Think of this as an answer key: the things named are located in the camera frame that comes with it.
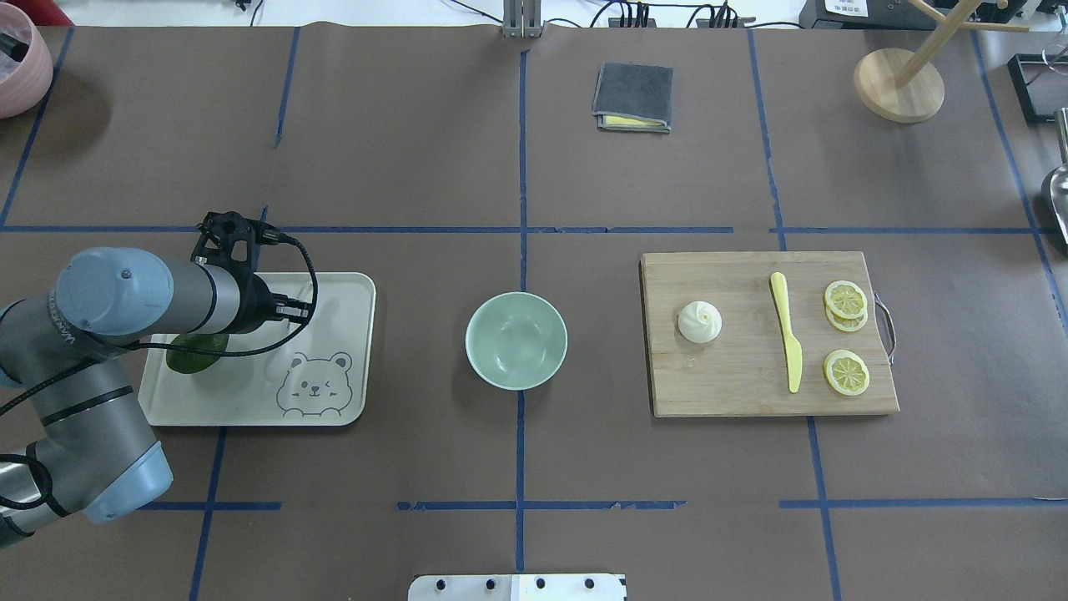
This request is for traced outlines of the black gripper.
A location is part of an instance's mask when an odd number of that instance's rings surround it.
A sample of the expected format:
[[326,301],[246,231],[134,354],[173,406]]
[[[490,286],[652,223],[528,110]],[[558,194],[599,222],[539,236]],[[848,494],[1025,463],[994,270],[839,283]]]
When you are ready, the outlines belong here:
[[271,292],[267,282],[255,273],[236,276],[235,282],[238,286],[238,310],[232,320],[233,334],[247,334],[266,322],[309,322],[313,301]]

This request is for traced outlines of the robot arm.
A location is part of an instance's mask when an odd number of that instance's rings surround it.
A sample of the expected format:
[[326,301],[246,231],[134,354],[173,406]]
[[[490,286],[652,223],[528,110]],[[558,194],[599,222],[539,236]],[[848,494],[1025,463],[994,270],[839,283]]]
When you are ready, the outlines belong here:
[[3,545],[75,513],[117,520],[171,487],[121,355],[153,335],[305,327],[315,309],[271,292],[241,265],[114,247],[81,251],[49,292],[3,309],[3,385],[19,389],[3,411],[31,401],[45,432],[3,454]]

